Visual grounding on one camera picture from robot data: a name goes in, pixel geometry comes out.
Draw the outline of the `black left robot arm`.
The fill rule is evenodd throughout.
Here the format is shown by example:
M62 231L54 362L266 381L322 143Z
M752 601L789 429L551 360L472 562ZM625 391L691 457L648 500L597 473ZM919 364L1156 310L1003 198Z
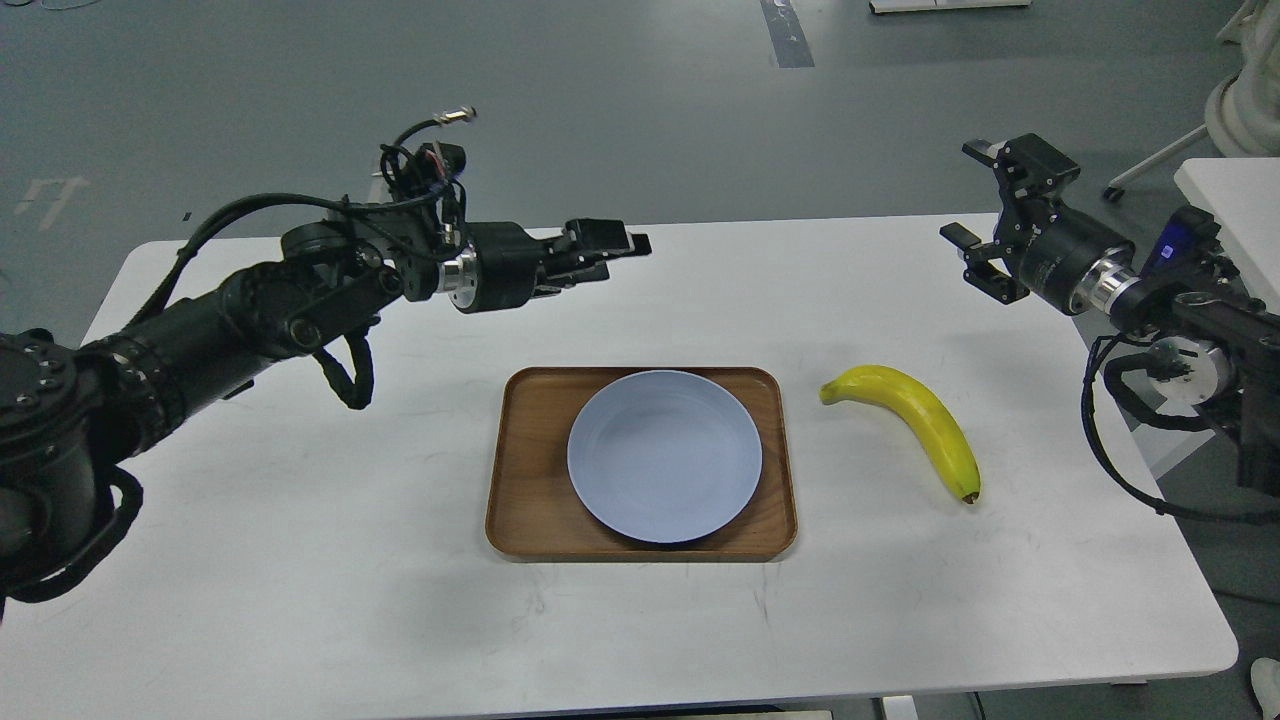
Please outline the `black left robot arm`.
M608 263L650 240L622 222L571 219L548 238L513 222L471 222L465 150L413 136L471 122L465 106L428 118L379 149L385 202L255 193L218 209L118 332L70 350L45 329L3 337L3 598L38 603L76 588L125 538L145 501L122 464L210 404L250 388L271 365L311 357L347 407L370 405L369 332L381 310L445 293L462 313L522 307L607 281ZM282 236L282 258L174 300L216 234L256 211L320 208Z

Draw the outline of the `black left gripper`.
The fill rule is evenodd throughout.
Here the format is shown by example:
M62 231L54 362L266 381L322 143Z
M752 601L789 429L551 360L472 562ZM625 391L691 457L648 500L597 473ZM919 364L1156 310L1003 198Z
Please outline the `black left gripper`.
M648 234L612 219L571 219L561 234L547 237L534 237L513 222L470 222L461 225L460 240L460 254L440 264L440 292L466 314L522 307L534 299L608 281L607 261L652 254ZM550 274L544 266L548 258L594 264Z

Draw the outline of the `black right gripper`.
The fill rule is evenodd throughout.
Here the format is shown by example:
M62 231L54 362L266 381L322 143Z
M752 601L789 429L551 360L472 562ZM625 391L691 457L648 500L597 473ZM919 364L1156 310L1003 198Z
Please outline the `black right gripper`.
M1030 241L1015 261L1014 278L995 265L1011 258L1010 247L984 242L961 223L942 225L940 236L965 264L964 281L1002 305L1032 292L1065 315L1084 313L1087 300L1076 287L1088 272L1105 258L1130 261L1135 245L1083 211L1061 210L1064 190L1082 172L1078 163L1036 133L1001 142L968 140L963 151L997 182L1002 209L993 240Z

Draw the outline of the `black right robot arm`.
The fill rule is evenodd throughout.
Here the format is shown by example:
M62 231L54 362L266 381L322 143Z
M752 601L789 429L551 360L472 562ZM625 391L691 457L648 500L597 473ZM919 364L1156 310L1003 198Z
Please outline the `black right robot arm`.
M1080 415L1101 469L1158 515L1266 527L1276 510L1215 512L1148 495L1111 461L1094 421L1094 384L1140 424L1212 430L1236 448L1236 483L1277 495L1277 316L1249 296L1219 242L1219 224L1185 205L1169 219L1140 268L1132 241L1062 200L1080 169L1038 135L963 151L987 167L1002 204L991 240L951 223L964 279L1001 304L1029 295L1076 316L1091 310L1114 327L1085 361Z

